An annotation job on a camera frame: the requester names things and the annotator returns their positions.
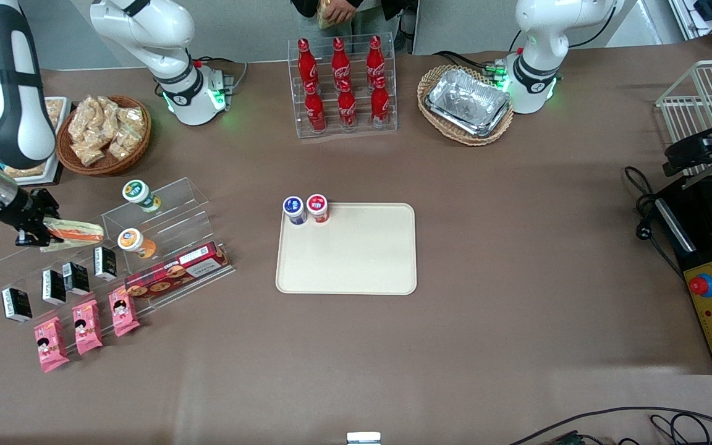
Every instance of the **red emergency stop button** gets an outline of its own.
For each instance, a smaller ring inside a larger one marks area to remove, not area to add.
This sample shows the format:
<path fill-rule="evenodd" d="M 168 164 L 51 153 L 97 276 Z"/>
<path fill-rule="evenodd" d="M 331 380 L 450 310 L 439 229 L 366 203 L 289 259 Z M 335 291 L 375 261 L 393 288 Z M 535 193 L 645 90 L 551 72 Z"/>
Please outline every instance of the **red emergency stop button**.
<path fill-rule="evenodd" d="M 712 277 L 706 273 L 700 273 L 689 280 L 689 289 L 706 299 L 712 297 Z"/>

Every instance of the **bottle cap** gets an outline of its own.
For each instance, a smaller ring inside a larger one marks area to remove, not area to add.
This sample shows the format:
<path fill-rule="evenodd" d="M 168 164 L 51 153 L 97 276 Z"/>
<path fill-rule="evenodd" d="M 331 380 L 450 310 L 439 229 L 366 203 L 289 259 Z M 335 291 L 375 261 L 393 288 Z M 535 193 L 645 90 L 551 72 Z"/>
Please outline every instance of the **bottle cap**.
<path fill-rule="evenodd" d="M 136 229 L 126 229 L 119 233 L 119 237 L 117 237 L 117 245 L 126 252 L 132 252 L 142 247 L 142 242 L 144 240 L 145 237 L 142 236 L 142 232 L 137 231 Z"/>
<path fill-rule="evenodd" d="M 307 198 L 307 210 L 311 214 L 324 214 L 328 209 L 328 200 L 324 195 L 312 195 Z"/>
<path fill-rule="evenodd" d="M 284 208 L 285 214 L 290 217 L 299 216 L 304 213 L 304 201 L 299 197 L 288 197 L 282 207 Z"/>
<path fill-rule="evenodd" d="M 130 180 L 122 187 L 122 197 L 129 203 L 141 203 L 150 194 L 150 187 L 147 187 L 143 180 Z"/>
<path fill-rule="evenodd" d="M 350 91 L 350 79 L 341 79 L 339 81 L 339 91 L 342 93 Z"/>

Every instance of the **black jacket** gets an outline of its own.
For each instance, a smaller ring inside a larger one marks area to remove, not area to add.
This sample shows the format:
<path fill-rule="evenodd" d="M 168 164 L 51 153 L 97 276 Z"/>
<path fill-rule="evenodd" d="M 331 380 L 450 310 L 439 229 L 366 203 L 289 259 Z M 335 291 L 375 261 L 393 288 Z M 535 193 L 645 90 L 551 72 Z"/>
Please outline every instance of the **black jacket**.
<path fill-rule="evenodd" d="M 317 4 L 320 0 L 291 0 L 304 17 L 313 17 L 317 12 Z M 358 8 L 363 0 L 348 0 L 354 7 Z M 403 8 L 412 3 L 413 0 L 381 0 L 381 6 L 384 8 L 384 17 L 389 20 L 399 14 Z"/>

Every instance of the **pink snack package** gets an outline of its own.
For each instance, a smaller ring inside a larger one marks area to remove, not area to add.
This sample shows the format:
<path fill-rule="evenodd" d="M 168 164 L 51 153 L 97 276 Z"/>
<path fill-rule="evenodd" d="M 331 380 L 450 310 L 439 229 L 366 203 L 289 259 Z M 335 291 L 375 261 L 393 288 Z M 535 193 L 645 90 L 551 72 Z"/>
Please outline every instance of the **pink snack package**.
<path fill-rule="evenodd" d="M 134 301 L 125 290 L 125 286 L 118 287 L 117 290 L 109 294 L 109 307 L 116 336 L 121 336 L 139 327 Z"/>
<path fill-rule="evenodd" d="M 104 345 L 101 342 L 101 323 L 98 321 L 97 301 L 83 302 L 73 308 L 73 326 L 79 354 Z"/>
<path fill-rule="evenodd" d="M 35 328 L 35 340 L 43 372 L 52 371 L 70 361 L 65 350 L 65 340 L 62 340 L 62 325 L 56 316 Z"/>

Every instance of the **black box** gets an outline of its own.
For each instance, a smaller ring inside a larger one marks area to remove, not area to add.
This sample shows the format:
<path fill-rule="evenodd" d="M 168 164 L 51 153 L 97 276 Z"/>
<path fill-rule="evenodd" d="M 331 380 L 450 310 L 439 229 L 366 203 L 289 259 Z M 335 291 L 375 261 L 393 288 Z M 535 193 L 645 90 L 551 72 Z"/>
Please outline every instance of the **black box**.
<path fill-rule="evenodd" d="M 90 276 L 84 266 L 65 263 L 62 265 L 62 278 L 65 280 L 65 290 L 71 294 L 87 295 L 90 292 Z"/>
<path fill-rule="evenodd" d="M 43 301 L 59 306 L 65 304 L 65 284 L 62 276 L 51 269 L 43 271 Z"/>
<path fill-rule="evenodd" d="M 117 256 L 108 248 L 95 248 L 95 276 L 105 281 L 117 278 Z"/>
<path fill-rule="evenodd" d="M 2 290 L 2 302 L 6 318 L 20 322 L 31 320 L 32 308 L 29 307 L 29 296 L 25 291 L 12 287 Z"/>

